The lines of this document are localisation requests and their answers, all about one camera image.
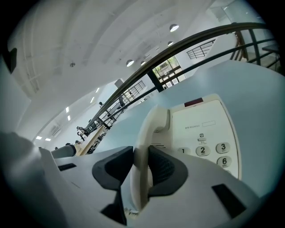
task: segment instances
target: black handrail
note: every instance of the black handrail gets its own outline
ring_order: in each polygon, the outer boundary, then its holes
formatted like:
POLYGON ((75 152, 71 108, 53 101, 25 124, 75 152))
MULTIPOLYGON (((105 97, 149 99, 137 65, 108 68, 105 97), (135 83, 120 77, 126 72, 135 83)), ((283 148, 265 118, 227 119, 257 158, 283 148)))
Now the black handrail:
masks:
POLYGON ((104 113, 108 109, 109 106, 111 106, 125 90, 127 90, 131 85, 133 85, 136 81, 138 81, 140 78, 142 78, 144 75, 146 75, 148 72, 150 72, 154 67, 158 66, 162 62, 166 61, 168 58, 180 53, 181 51, 194 46, 200 42, 203 42, 205 40, 209 40, 211 38, 236 32, 236 31, 242 31, 242 30, 252 30, 252 29, 267 29, 267 26, 262 23, 234 23, 234 24, 228 24, 223 25, 216 28, 211 28, 205 31, 202 31, 200 33, 194 34, 190 37, 187 37, 176 44, 173 44, 172 46, 168 47, 167 49, 163 50, 161 53, 153 57, 151 60, 149 60, 145 65, 143 65, 141 68, 139 68, 134 74, 132 74, 111 96, 110 98, 105 102, 105 104, 102 106, 102 108, 97 112, 97 114, 92 118, 90 123, 87 125, 86 128, 90 127, 91 122, 94 122, 98 117, 104 113))
MULTIPOLYGON (((273 40, 274 40, 273 38, 272 38, 272 39, 266 39, 266 40, 262 40, 262 41, 257 41, 256 43, 257 43, 257 44, 261 44, 261 43, 269 42, 269 41, 273 41, 273 40)), ((218 54, 216 54, 216 55, 214 55, 214 56, 211 56, 211 57, 209 57, 209 58, 207 58, 207 59, 204 59, 204 60, 202 60, 202 61, 200 61, 200 62, 198 62, 198 63, 196 63, 196 64, 194 64, 194 65, 192 65, 192 66, 189 66, 188 68, 186 68, 186 69, 184 69, 184 70, 178 72, 176 75, 173 75, 173 76, 169 77, 167 80, 163 81, 162 84, 164 85, 164 84, 168 83, 169 81, 173 80, 174 78, 177 78, 177 77, 181 76, 182 74, 187 73, 187 72, 189 72, 190 70, 193 70, 193 69, 195 69, 195 68, 197 68, 197 67, 199 67, 199 66, 201 66, 201 65, 204 65, 204 64, 206 64, 206 63, 208 63, 208 62, 210 62, 210 61, 212 61, 212 60, 215 60, 215 59, 220 58, 220 57, 222 57, 222 56, 224 56, 224 55, 228 55, 228 54, 230 54, 230 53, 232 53, 232 52, 234 52, 234 51, 241 50, 241 49, 244 49, 244 48, 253 46, 253 45, 254 45, 254 43, 249 43, 249 44, 246 44, 246 45, 241 45, 241 46, 238 46, 238 47, 229 49, 229 50, 227 50, 227 51, 218 53, 218 54)))

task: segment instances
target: metal railing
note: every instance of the metal railing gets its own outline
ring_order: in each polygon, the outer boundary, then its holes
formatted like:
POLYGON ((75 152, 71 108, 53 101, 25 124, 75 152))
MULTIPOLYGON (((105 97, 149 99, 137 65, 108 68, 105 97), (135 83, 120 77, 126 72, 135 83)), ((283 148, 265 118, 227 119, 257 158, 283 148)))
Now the metal railing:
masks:
POLYGON ((110 129, 123 112, 123 110, 119 112, 116 111, 135 100, 139 96, 140 91, 142 91, 145 87, 146 86, 143 81, 140 81, 133 87, 127 89, 108 109, 102 113, 101 116, 99 116, 95 121, 91 120, 89 122, 90 126, 86 129, 87 132, 94 131, 102 124, 105 126, 105 128, 110 129))
POLYGON ((183 74, 185 74, 185 73, 187 73, 187 72, 189 72, 189 71, 191 71, 191 70, 193 70, 193 69, 195 69, 195 68, 197 68, 203 64, 206 64, 212 60, 215 60, 221 56, 224 56, 224 55, 227 55, 227 54, 239 51, 239 50, 245 50, 247 47, 253 46, 254 50, 255 50, 256 58, 253 60, 250 60, 248 62, 256 61, 256 63, 258 65, 260 65, 261 64, 260 59, 262 57, 264 57, 265 55, 268 55, 268 53, 266 53, 264 55, 260 55, 259 49, 258 49, 258 44, 268 42, 268 41, 273 41, 274 39, 266 39, 266 40, 262 40, 262 41, 256 41, 253 29, 267 29, 267 27, 265 24, 261 24, 261 23, 234 23, 234 24, 229 24, 229 25, 223 25, 223 26, 216 27, 216 28, 211 28, 211 29, 208 29, 208 30, 202 31, 200 33, 194 34, 190 37, 187 37, 187 38, 177 42, 176 44, 170 46, 169 48, 163 50, 161 53, 159 53, 158 55, 153 57, 145 65, 143 65, 141 68, 139 68, 134 74, 132 74, 110 96, 110 98, 105 102, 105 104, 102 106, 102 108, 93 117, 92 121, 94 122, 95 120, 97 120, 102 115, 102 113, 104 113, 110 106, 112 106, 118 100, 118 98, 121 96, 121 94, 123 94, 131 85, 133 85, 135 82, 137 82, 139 79, 141 79, 146 74, 150 77, 150 79, 152 80, 152 82, 154 83, 155 86, 153 88, 151 88, 150 90, 148 90, 147 92, 141 94, 136 99, 129 102, 128 104, 124 105, 123 107, 121 107, 116 112, 114 112, 106 120, 102 121, 102 124, 104 124, 105 121, 107 121, 108 119, 111 119, 113 116, 122 112, 124 109, 126 109, 128 106, 132 105, 133 103, 135 103, 139 99, 148 95, 149 93, 151 93, 155 90, 158 90, 159 92, 163 91, 163 85, 165 85, 169 81, 171 81, 171 80, 173 80, 173 79, 175 79, 175 78, 177 78, 177 77, 179 77, 179 76, 181 76, 181 75, 183 75, 183 74), (252 43, 238 45, 235 48, 232 48, 230 50, 223 51, 217 55, 208 57, 208 58, 206 58, 206 59, 204 59, 204 60, 186 68, 186 69, 183 69, 182 71, 180 71, 180 72, 176 73, 175 75, 169 77, 167 80, 165 80, 163 82, 160 82, 158 80, 158 78, 156 77, 156 75, 154 74, 154 72, 152 71, 156 66, 163 63, 168 58, 180 53, 181 51, 183 51, 189 47, 192 47, 198 43, 212 39, 214 37, 218 37, 218 36, 228 34, 228 33, 240 32, 243 30, 249 31, 249 34, 250 34, 251 39, 252 39, 252 43))
POLYGON ((190 59, 197 59, 201 57, 205 57, 208 54, 209 50, 213 46, 216 39, 206 42, 190 51, 187 51, 188 56, 190 59))

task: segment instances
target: air conditioning vent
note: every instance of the air conditioning vent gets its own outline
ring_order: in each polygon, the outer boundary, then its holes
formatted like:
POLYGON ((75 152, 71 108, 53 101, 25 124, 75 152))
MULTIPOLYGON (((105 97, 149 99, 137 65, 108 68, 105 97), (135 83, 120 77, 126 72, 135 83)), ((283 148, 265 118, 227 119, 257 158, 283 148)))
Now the air conditioning vent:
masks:
POLYGON ((52 136, 55 138, 59 135, 60 132, 61 130, 59 126, 54 126, 54 128, 51 130, 52 136))

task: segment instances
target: wooden surface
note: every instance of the wooden surface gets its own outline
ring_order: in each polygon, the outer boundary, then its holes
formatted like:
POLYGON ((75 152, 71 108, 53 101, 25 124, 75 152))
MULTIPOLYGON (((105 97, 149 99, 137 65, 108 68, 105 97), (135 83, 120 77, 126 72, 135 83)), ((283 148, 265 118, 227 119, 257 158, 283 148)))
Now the wooden surface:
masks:
POLYGON ((104 126, 99 127, 95 131, 93 131, 86 139, 85 141, 80 144, 80 150, 76 152, 76 156, 82 156, 86 155, 88 150, 91 148, 91 146, 96 142, 100 134, 102 132, 106 132, 104 126))

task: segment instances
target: ceiling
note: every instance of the ceiling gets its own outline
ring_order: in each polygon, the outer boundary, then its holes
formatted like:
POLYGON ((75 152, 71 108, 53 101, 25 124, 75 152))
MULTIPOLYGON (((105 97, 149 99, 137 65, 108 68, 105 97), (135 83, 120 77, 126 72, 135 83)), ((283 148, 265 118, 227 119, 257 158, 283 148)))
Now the ceiling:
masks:
POLYGON ((38 134, 42 137, 41 140, 35 140, 34 144, 37 147, 43 147, 46 148, 50 142, 45 141, 46 138, 50 138, 51 140, 54 140, 53 134, 60 130, 60 133, 65 131, 66 128, 69 126, 70 123, 72 123, 74 120, 79 118, 83 112, 85 112, 87 109, 91 108, 92 106, 96 105, 95 102, 100 95, 102 94, 102 91, 104 90, 104 87, 101 87, 97 93, 96 90, 92 91, 91 93, 83 96, 82 98, 78 99, 75 103, 70 105, 68 113, 66 110, 62 110, 55 118, 53 118, 50 122, 46 123, 46 125, 43 127, 43 130, 38 134))
POLYGON ((159 46, 161 52, 168 41, 181 40, 195 17, 211 3, 212 0, 39 2, 8 42, 9 50, 17 48, 17 66, 12 75, 32 100, 19 133, 34 138, 65 106, 96 87, 128 78, 155 47, 159 46), (178 24, 179 29, 170 33, 171 24, 178 24), (129 59, 135 63, 127 68, 129 59))

